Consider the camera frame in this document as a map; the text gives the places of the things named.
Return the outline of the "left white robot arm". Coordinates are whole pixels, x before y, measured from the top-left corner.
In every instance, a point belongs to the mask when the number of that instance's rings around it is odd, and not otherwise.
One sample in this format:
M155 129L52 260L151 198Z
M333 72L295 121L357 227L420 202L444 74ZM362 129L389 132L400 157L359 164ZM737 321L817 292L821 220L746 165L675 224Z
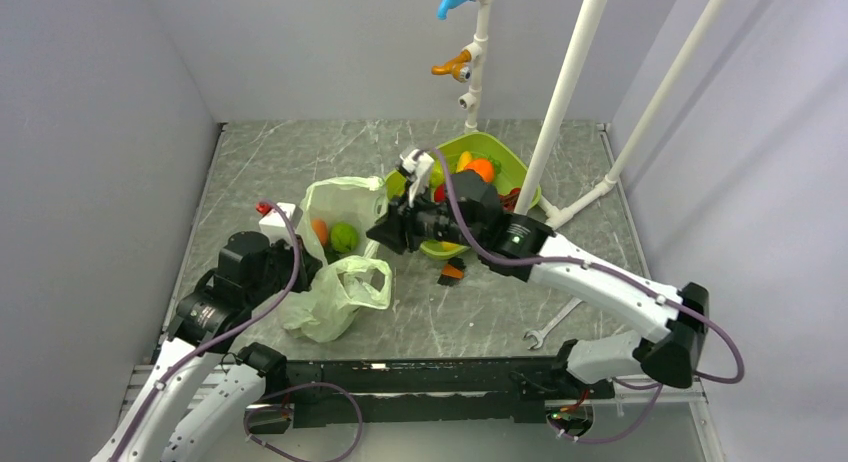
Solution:
M232 235L216 267L177 304L153 371L94 460L159 460L200 385L234 338L258 322L254 309L275 294L308 291L321 266L299 235Z

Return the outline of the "green fruit in bag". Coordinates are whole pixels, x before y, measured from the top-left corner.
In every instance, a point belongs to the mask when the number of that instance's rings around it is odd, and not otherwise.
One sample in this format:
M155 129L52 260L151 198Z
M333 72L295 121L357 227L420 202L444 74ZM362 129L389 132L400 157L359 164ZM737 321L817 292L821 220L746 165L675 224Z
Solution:
M329 242L338 254L352 253L359 245L358 230L347 222L338 222L330 228Z

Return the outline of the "green apple in basket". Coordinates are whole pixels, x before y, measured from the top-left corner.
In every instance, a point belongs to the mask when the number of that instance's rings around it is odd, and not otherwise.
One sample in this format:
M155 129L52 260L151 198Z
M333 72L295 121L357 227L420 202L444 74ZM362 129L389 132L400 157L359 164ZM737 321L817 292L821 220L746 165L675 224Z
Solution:
M430 173L429 186L435 190L445 181L443 169L439 163L435 163Z

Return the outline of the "green plastic basket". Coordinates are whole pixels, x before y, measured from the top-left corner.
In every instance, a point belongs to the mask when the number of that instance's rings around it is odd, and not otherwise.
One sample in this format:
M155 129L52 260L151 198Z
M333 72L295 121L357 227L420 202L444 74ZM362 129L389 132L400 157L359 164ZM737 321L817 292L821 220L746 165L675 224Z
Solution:
M437 146L438 150L446 158L449 173L453 174L466 168L466 162L472 163L472 168L482 168L483 164L476 163L477 160L486 159L491 169L486 173L493 176L490 181L500 196L517 196L523 185L527 173L527 166L506 145L488 133L473 132L459 136L453 140ZM434 202L442 202L447 195L444 185L445 175L441 167L436 167L431 173L430 195ZM389 172L385 177L387 196L401 195L404 189L405 178L396 170ZM420 246L420 252L436 260L447 260L456 257L468 250L468 247L459 245L445 245L436 241L425 241Z

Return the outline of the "silver wrench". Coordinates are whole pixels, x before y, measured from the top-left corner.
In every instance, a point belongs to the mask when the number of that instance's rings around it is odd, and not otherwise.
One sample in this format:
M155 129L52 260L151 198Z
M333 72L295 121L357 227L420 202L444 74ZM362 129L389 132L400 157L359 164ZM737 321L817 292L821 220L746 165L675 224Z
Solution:
M559 325L575 308L579 307L582 300L573 297L569 300L542 328L530 329L524 334L524 339L530 340L528 347L530 351L536 351L543 347L548 334Z

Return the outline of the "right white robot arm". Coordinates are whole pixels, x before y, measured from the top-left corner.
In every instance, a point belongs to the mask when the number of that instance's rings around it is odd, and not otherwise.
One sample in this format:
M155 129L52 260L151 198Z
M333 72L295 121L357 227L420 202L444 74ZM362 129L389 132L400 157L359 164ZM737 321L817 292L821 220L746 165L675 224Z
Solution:
M708 333L705 287L690 282L675 288L639 277L546 224L506 210L480 176L465 173L451 181L472 237L496 258L481 260L491 271L562 290L629 326L618 336L564 342L550 373L557 393L574 397L590 384L639 373L675 388L692 385Z

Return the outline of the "white pvc pipe frame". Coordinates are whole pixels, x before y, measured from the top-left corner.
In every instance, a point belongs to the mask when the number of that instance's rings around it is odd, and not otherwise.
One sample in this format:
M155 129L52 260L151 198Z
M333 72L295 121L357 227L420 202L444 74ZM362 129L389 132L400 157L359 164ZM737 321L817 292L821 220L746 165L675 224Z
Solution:
M543 119L527 175L521 187L516 212L525 214L530 208L532 196L540 185L541 176L559 137L559 130L569 108L579 76L582 73L590 46L594 40L608 0L583 0L577 16L563 63L556 80L553 94ZM633 131L610 170L592 189L564 208L551 204L543 207L547 214L546 224L557 229L574 218L580 211L608 194L620 180L633 151L645 138L648 129L659 114L680 80L684 70L694 60L696 50L728 0L708 0L698 20L688 34L668 71L648 102Z

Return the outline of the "white pipe with faucets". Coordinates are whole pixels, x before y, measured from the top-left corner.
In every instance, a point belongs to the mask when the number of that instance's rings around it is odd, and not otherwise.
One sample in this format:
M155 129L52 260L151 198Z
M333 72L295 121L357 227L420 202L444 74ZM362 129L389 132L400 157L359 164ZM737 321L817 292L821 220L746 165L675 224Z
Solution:
M493 0L477 0L477 20L473 41L466 46L472 56L470 82L459 102L466 111L465 133L478 130L478 113L482 99L483 67L488 55L489 19Z

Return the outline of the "red apple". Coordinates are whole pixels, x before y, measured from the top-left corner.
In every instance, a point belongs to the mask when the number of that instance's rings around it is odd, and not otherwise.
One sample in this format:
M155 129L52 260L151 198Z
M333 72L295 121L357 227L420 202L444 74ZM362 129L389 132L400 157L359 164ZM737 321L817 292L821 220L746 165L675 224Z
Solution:
M446 189L444 184L440 184L433 193L433 200L435 203L441 203L446 198Z

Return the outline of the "orange fruit in basket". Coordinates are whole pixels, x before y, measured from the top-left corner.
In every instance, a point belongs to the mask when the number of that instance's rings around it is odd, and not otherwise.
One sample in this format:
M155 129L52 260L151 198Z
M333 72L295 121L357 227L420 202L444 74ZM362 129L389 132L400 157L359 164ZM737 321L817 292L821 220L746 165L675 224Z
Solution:
M494 164L485 158L477 158L468 164L464 171L472 171L479 175L485 183L492 183L497 172Z

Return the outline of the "yellow banana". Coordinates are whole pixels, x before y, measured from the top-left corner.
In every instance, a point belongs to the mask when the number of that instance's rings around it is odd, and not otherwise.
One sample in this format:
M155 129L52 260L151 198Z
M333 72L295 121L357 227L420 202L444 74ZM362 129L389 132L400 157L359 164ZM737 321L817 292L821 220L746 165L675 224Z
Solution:
M470 151L464 151L460 154L457 163L455 172L462 172L466 169L468 164L474 160L474 156Z

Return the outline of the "orange faucet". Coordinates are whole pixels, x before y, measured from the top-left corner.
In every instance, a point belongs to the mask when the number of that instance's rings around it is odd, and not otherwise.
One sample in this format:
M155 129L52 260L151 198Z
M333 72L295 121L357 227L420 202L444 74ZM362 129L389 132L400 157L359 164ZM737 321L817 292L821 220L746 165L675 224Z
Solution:
M460 83L466 83L471 77L472 54L463 50L459 55L439 66L433 66L430 73L434 76L451 76Z

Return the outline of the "orange fruit in bag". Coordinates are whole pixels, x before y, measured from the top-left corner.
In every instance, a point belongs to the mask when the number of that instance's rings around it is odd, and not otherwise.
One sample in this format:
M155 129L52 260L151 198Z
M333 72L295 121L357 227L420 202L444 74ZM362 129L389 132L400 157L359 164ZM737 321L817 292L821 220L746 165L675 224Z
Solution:
M320 245L326 247L330 239L330 230L327 223L323 219L313 218L311 220L311 227Z

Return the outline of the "orange black small tool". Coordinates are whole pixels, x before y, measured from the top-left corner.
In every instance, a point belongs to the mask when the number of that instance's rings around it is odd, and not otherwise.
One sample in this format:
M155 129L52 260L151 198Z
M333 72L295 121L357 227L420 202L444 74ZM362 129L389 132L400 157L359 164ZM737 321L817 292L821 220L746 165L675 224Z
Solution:
M437 283L445 287L454 287L465 278L465 271L465 261L460 257L452 257L446 261Z

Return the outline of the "light green plastic bag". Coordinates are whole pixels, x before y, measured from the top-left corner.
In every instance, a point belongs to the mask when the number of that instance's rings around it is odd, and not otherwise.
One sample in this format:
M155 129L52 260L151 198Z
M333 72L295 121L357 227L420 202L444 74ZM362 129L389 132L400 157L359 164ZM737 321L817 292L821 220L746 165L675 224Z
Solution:
M383 311L391 306L393 272L377 257L380 244L365 236L387 209L385 181L377 176L336 177L312 183L299 204L303 215L297 226L305 250L322 262L311 289L286 296L277 313L284 329L295 337L330 342L341 336L362 309ZM353 247L327 253L312 222L328 227L339 223L353 227Z

